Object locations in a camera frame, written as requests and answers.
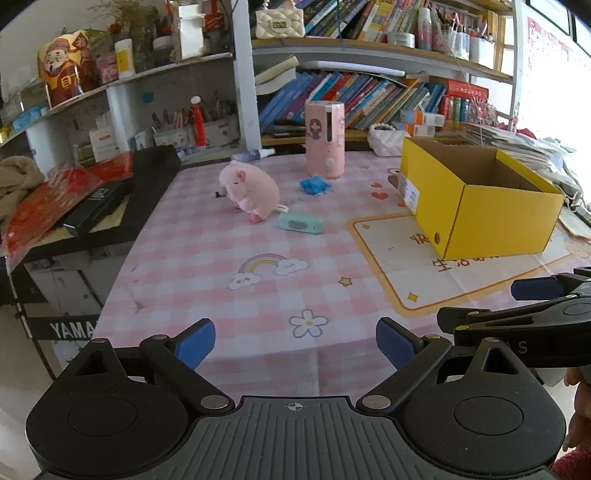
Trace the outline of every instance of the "yellow cardboard box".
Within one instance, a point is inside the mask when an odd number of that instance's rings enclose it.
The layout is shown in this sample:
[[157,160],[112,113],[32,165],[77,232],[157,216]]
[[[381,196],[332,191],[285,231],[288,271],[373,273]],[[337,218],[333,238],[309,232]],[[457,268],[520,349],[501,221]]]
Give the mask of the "yellow cardboard box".
[[543,252],[563,193],[493,148],[404,139],[400,194],[443,260]]

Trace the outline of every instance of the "white handbag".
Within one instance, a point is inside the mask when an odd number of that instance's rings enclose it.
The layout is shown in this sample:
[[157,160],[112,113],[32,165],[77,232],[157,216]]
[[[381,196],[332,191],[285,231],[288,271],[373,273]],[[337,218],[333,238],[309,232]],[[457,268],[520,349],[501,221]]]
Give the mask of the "white handbag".
[[396,130],[391,125],[373,124],[369,127],[368,144],[378,157],[400,157],[402,141],[410,137],[405,130]]
[[291,8],[269,9],[269,2],[265,0],[262,10],[256,12],[257,38],[302,38],[306,34],[304,29],[304,11],[296,8],[291,0]]

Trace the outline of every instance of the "pink cylindrical humidifier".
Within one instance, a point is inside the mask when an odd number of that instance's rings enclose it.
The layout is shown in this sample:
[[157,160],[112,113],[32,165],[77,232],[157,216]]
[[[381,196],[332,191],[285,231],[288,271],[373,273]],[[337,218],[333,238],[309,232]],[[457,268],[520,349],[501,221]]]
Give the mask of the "pink cylindrical humidifier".
[[338,179],[345,173],[344,103],[306,103],[306,163],[309,175]]

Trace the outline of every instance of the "crosshair mark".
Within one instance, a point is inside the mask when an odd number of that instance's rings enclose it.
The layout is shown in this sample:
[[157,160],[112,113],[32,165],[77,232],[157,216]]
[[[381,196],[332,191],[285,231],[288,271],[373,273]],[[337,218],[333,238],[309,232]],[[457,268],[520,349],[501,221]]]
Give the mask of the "crosshair mark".
[[289,408],[293,413],[300,411],[302,408],[304,408],[304,406],[301,403],[296,402],[296,401],[293,403],[290,403],[289,405],[286,405],[285,407]]

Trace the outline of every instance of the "blue sponge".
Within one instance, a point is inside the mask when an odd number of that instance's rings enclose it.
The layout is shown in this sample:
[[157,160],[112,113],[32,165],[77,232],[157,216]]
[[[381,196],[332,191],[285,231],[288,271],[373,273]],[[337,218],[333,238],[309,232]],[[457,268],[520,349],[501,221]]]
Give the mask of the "blue sponge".
[[330,183],[319,175],[302,180],[300,185],[308,195],[319,195],[330,189]]

